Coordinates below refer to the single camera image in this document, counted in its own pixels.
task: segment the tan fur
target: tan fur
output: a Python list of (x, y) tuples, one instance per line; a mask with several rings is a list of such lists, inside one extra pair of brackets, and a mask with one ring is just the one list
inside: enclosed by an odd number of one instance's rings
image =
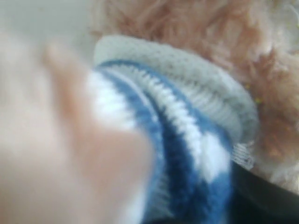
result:
[(1, 224), (139, 223), (150, 145), (95, 118), (88, 72), (59, 45), (0, 33)]
[(92, 28), (98, 38), (125, 34), (167, 43), (227, 69), (259, 104), (259, 165), (292, 166), (299, 159), (299, 59), (271, 6), (266, 0), (95, 0)]

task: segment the white yarn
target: white yarn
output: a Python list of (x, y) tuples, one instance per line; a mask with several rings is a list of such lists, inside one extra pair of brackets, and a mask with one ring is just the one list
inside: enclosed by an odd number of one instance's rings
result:
[(96, 45), (94, 62), (115, 59), (145, 63), (165, 74), (202, 113), (224, 127), (235, 143), (254, 138), (258, 128), (255, 103), (220, 67), (169, 45), (122, 35), (104, 36)]

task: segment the dog sweater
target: dog sweater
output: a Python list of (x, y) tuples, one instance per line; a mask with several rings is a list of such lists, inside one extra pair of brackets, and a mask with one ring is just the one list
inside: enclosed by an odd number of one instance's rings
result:
[(144, 222), (219, 223), (232, 190), (234, 145), (258, 128), (249, 94), (195, 54), (133, 37), (104, 36), (94, 62), (89, 84), (99, 116), (142, 130), (154, 146)]

